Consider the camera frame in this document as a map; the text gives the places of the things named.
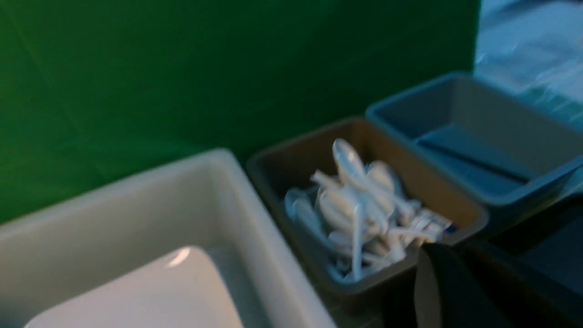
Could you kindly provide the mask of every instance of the dark brown tray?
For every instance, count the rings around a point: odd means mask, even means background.
[[[391,165],[409,197],[419,199],[424,206],[451,219],[458,229],[443,243],[457,245],[467,240],[486,226],[488,216],[454,182],[420,159],[403,142],[390,139],[363,118],[328,125],[252,156],[247,162],[247,173],[296,255],[306,263],[318,283],[342,301],[346,311],[355,312],[387,291],[412,292],[417,258],[409,256],[357,283],[342,284],[328,273],[327,253],[288,219],[283,198],[289,188],[311,187],[309,179],[316,169],[336,174],[332,157],[332,143],[336,138],[351,143],[365,162],[378,159]]]

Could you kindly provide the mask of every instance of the black object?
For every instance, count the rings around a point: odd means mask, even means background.
[[[574,194],[490,240],[583,295],[583,194]]]
[[[454,251],[423,245],[415,280],[419,328],[512,328]]]
[[[382,100],[366,115],[486,204],[490,229],[558,193],[583,165],[582,134],[462,73]]]
[[[463,259],[514,327],[583,327],[583,298],[516,257],[486,242],[472,242]]]
[[[583,298],[481,241],[462,257],[446,245],[422,247],[415,312],[419,328],[583,327]]]
[[[444,243],[456,245],[467,240],[486,226],[488,218],[485,210],[454,182],[362,118],[331,124],[252,156],[247,162],[247,173],[298,257],[306,262],[319,283],[341,300],[345,311],[356,312],[377,302],[387,291],[412,292],[416,256],[408,256],[354,284],[337,282],[328,271],[331,263],[328,254],[288,219],[283,198],[289,188],[310,188],[310,176],[317,169],[336,174],[332,143],[337,138],[352,144],[363,161],[379,159],[391,165],[411,198],[451,219],[457,230]]]

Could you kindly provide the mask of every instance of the gray tray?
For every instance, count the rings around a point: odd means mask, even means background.
[[[496,218],[558,193],[583,165],[583,135],[462,73],[382,100],[369,120],[455,179]]]

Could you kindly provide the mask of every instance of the white plate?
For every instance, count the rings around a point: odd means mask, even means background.
[[[57,305],[27,328],[243,328],[207,254],[184,247]]]

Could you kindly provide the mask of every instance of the plastic wrap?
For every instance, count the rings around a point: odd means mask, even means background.
[[[542,112],[583,131],[583,47],[547,35],[498,53],[478,53],[476,72],[502,82]]]

